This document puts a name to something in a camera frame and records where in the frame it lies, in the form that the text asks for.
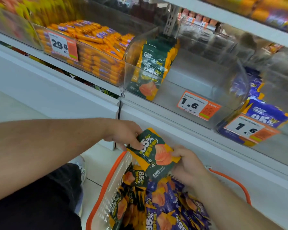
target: floor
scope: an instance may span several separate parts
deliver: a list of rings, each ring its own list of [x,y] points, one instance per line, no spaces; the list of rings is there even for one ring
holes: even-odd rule
[[[0,122],[44,118],[48,117],[0,92]],[[121,152],[122,151],[118,149],[111,151],[96,144],[82,154],[87,169],[81,218],[83,230],[85,230],[88,216],[98,200],[106,176]]]

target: orange price tag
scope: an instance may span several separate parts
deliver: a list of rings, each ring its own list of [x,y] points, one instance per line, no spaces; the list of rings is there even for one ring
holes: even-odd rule
[[[71,60],[78,60],[76,40],[55,31],[48,30],[52,51]]]
[[[208,121],[222,106],[185,91],[177,107]]]
[[[260,143],[280,133],[279,130],[244,114],[237,116],[224,128],[254,143]]]

